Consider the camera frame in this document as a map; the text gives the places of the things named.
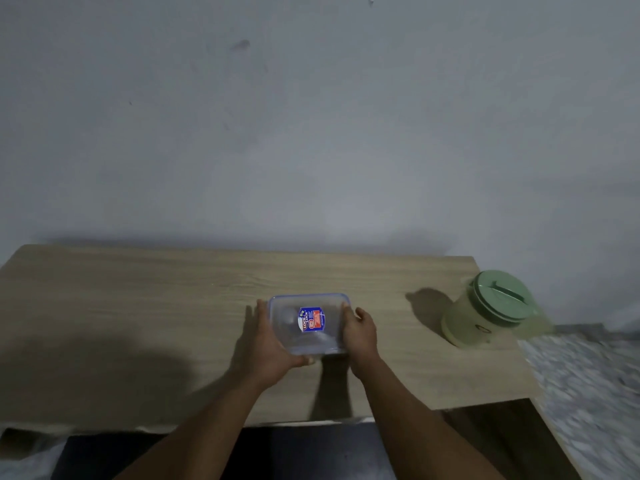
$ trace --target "forearm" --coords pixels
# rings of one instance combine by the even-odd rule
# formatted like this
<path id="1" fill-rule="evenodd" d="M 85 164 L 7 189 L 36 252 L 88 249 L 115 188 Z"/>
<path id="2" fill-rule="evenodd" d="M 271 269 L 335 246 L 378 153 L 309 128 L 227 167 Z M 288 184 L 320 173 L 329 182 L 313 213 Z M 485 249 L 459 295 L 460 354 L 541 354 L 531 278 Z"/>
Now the forearm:
<path id="1" fill-rule="evenodd" d="M 228 377 L 217 398 L 123 471 L 117 480 L 217 479 L 260 389 Z"/>
<path id="2" fill-rule="evenodd" d="M 482 454 L 412 395 L 382 359 L 361 376 L 398 480 L 504 480 Z"/>

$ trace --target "green lid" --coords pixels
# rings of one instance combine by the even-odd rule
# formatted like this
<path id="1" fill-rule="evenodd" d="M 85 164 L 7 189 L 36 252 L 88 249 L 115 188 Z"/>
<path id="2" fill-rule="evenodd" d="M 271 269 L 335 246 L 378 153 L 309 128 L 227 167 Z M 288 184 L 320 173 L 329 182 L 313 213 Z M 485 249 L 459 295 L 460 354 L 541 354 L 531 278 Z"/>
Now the green lid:
<path id="1" fill-rule="evenodd" d="M 495 318 L 521 322 L 536 314 L 536 304 L 523 282 L 504 271 L 478 274 L 473 283 L 476 297 Z"/>

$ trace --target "container lid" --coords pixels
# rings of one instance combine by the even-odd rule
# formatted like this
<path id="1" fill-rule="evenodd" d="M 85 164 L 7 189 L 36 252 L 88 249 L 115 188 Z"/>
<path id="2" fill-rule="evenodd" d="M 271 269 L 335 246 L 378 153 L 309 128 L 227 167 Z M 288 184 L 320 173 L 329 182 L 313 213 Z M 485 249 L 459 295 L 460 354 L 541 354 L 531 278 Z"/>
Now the container lid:
<path id="1" fill-rule="evenodd" d="M 269 319 L 280 343 L 295 355 L 345 353 L 342 343 L 342 293 L 274 296 Z"/>
<path id="2" fill-rule="evenodd" d="M 531 292 L 509 273 L 483 271 L 474 279 L 473 288 L 480 302 L 500 319 L 521 322 L 536 314 L 537 306 Z"/>

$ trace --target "person's right hand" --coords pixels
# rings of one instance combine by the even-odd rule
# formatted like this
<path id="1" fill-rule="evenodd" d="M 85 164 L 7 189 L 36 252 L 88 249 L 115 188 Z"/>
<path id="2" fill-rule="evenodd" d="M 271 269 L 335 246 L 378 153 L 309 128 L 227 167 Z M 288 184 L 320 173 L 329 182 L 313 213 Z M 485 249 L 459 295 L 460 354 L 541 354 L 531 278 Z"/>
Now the person's right hand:
<path id="1" fill-rule="evenodd" d="M 373 366 L 380 355 L 376 325 L 371 315 L 362 308 L 356 308 L 356 314 L 347 303 L 342 304 L 342 339 L 349 353 L 351 370 L 357 378 L 362 379 L 363 371 Z"/>

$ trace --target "wall stain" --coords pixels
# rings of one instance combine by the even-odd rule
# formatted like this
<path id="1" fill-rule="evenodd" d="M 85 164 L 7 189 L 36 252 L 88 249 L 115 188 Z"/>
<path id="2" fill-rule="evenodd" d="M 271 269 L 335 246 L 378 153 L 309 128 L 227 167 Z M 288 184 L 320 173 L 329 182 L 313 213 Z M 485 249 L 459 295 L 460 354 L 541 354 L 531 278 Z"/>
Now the wall stain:
<path id="1" fill-rule="evenodd" d="M 240 42 L 235 43 L 231 46 L 231 52 L 244 52 L 249 47 L 251 47 L 251 42 L 247 39 L 242 39 Z"/>

